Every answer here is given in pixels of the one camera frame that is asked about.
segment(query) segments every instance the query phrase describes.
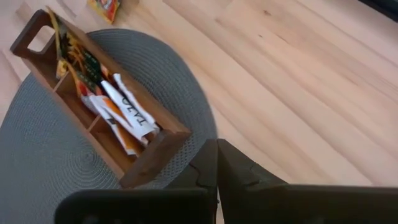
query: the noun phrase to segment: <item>gray round rug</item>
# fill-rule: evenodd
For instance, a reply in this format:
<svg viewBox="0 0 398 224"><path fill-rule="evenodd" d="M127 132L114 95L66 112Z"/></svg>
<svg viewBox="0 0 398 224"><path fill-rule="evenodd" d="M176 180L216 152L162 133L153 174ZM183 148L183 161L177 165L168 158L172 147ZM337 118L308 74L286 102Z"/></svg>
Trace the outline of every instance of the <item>gray round rug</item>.
<svg viewBox="0 0 398 224"><path fill-rule="evenodd" d="M163 42L122 29L89 35L192 130L157 178L141 186L164 188L207 139L216 138L205 95L183 60ZM58 203L71 193L117 188L118 181L100 156L29 75L0 129L0 223L52 223Z"/></svg>

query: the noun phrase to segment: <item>wooden tray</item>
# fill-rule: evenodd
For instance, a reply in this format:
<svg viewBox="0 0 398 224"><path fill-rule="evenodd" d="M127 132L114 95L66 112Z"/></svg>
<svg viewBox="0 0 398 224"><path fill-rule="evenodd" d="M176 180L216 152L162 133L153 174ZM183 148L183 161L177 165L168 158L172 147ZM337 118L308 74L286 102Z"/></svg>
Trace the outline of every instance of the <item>wooden tray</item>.
<svg viewBox="0 0 398 224"><path fill-rule="evenodd" d="M43 51L28 49L29 44L43 26L52 27L50 17L43 10L37 11L19 37L11 46L11 52L22 58L36 79L48 88L56 101L69 114L73 122L92 143L96 152L120 180L122 187L135 187L151 181L181 148L190 136L190 131L168 112L153 96L121 68L111 57L102 51L82 30L66 20L61 21L69 32L91 52L105 67L123 78L130 79L131 90L141 106L150 113L162 128L156 138L138 157L127 156L111 128L101 116L96 116L80 101L71 75L61 80L55 78L57 68L55 37L47 43Z"/></svg>

